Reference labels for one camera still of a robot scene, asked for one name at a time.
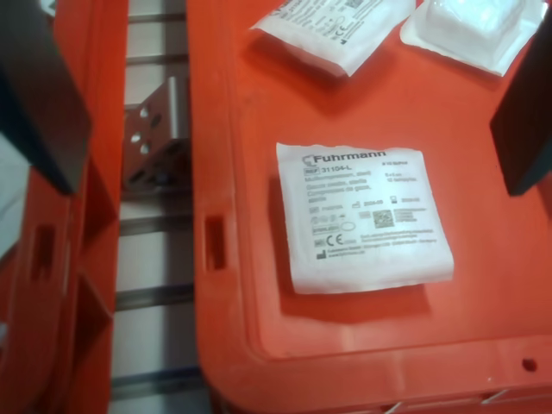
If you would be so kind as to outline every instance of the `metal bracket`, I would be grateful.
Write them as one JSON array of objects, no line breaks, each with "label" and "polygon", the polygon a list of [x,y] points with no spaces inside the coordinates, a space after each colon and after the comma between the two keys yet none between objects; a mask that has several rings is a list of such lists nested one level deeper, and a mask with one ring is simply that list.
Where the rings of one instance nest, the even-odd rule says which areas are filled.
[{"label": "metal bracket", "polygon": [[190,151],[183,131],[178,82],[170,77],[127,115],[122,179],[129,191],[188,186]]}]

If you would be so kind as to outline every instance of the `plastic wrapper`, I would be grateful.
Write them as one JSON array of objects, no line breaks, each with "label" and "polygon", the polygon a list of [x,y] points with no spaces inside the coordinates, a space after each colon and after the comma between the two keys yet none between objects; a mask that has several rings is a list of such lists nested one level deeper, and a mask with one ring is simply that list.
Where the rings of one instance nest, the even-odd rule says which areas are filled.
[{"label": "plastic wrapper", "polygon": [[421,152],[278,144],[277,153],[297,293],[452,278]]},{"label": "plastic wrapper", "polygon": [[288,0],[252,28],[309,65],[351,76],[415,8],[415,0]]},{"label": "plastic wrapper", "polygon": [[403,26],[401,39],[504,75],[545,10],[542,0],[429,0]]}]

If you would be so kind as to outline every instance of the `white packet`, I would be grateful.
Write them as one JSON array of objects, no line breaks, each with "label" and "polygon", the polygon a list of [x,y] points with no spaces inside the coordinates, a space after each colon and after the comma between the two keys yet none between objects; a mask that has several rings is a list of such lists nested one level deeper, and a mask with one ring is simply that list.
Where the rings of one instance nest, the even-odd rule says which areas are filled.
[{"label": "white packet", "polygon": [[426,0],[400,37],[407,45],[504,76],[546,9],[543,0]]},{"label": "white packet", "polygon": [[307,64],[351,76],[415,8],[416,0],[287,0],[252,28]]},{"label": "white packet", "polygon": [[277,144],[297,293],[452,279],[422,153]]}]

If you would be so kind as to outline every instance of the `qr code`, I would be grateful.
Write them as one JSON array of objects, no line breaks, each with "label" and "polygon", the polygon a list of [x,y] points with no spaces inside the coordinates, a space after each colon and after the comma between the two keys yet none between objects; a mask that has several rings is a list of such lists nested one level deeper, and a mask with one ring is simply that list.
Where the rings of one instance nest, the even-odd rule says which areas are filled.
[{"label": "qr code", "polygon": [[373,222],[376,225],[376,229],[395,226],[391,210],[375,211],[373,213]]},{"label": "qr code", "polygon": [[363,3],[364,3],[364,0],[347,0],[345,5],[348,7],[352,7],[353,9],[358,9],[359,6]]}]

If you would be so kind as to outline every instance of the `plastic blister package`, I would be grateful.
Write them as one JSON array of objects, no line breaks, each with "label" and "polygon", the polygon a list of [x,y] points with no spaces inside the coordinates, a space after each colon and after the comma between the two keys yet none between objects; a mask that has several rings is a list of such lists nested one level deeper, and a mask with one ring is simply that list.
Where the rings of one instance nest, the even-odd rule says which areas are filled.
[{"label": "plastic blister package", "polygon": [[542,0],[429,0],[403,26],[401,39],[504,75],[545,10]]},{"label": "plastic blister package", "polygon": [[351,76],[415,8],[415,0],[287,0],[252,28],[309,65]]}]

